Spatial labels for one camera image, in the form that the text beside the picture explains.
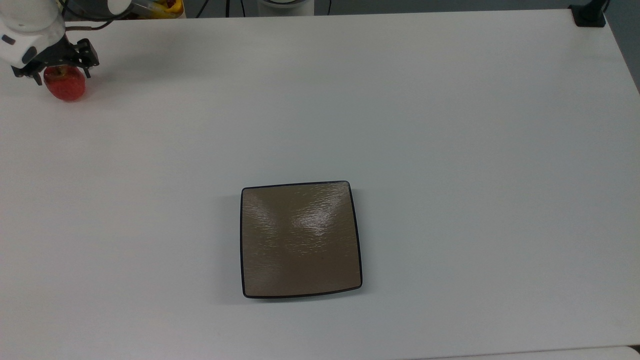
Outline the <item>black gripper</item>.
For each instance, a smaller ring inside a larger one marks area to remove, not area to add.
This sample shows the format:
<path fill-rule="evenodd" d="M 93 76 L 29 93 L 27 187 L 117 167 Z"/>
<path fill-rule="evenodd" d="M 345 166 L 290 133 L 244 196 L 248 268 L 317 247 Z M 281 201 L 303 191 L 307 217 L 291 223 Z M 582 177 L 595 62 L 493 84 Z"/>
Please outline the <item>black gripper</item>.
<path fill-rule="evenodd" d="M 11 66 L 14 77 L 33 79 L 38 86 L 43 85 L 41 71 L 46 67 L 72 65 L 82 68 L 87 79 L 92 77 L 90 70 L 100 66 L 98 53 L 88 38 L 76 45 L 70 42 L 58 42 L 41 51 L 30 59 L 23 68 Z"/>

